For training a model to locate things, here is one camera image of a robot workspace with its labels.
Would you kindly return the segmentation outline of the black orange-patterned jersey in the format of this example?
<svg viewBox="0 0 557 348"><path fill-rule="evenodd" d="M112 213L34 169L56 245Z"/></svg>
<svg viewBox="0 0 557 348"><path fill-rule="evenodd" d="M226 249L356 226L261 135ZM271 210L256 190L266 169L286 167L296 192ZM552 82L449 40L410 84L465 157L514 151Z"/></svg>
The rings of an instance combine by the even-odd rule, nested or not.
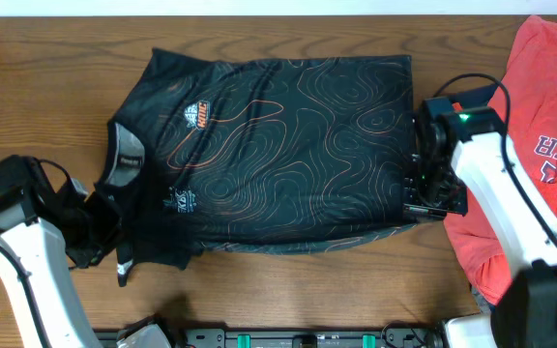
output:
<svg viewBox="0 0 557 348"><path fill-rule="evenodd" d="M205 61L155 49L109 120L96 189L120 285L206 251L327 252L411 229L407 55Z"/></svg>

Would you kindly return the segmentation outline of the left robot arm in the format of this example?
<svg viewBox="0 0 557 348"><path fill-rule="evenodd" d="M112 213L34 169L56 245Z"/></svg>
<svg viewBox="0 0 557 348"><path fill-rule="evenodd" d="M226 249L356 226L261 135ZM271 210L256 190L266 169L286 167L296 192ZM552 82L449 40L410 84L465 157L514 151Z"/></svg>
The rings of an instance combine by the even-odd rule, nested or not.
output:
<svg viewBox="0 0 557 348"><path fill-rule="evenodd" d="M0 194L0 279L24 346L102 346L70 265L100 263L118 227L117 215L96 195L72 207L29 186Z"/></svg>

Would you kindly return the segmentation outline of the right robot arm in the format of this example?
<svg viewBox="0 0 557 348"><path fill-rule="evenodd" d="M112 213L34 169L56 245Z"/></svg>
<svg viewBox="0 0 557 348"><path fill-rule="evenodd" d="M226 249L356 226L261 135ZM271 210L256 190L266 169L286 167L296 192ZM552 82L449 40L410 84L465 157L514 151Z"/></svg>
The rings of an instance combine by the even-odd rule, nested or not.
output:
<svg viewBox="0 0 557 348"><path fill-rule="evenodd" d="M444 97L413 118L417 151L403 213L465 215L473 195L500 243L512 284L490 313L442 323L430 347L557 347L557 217L528 177L490 107L460 109Z"/></svg>

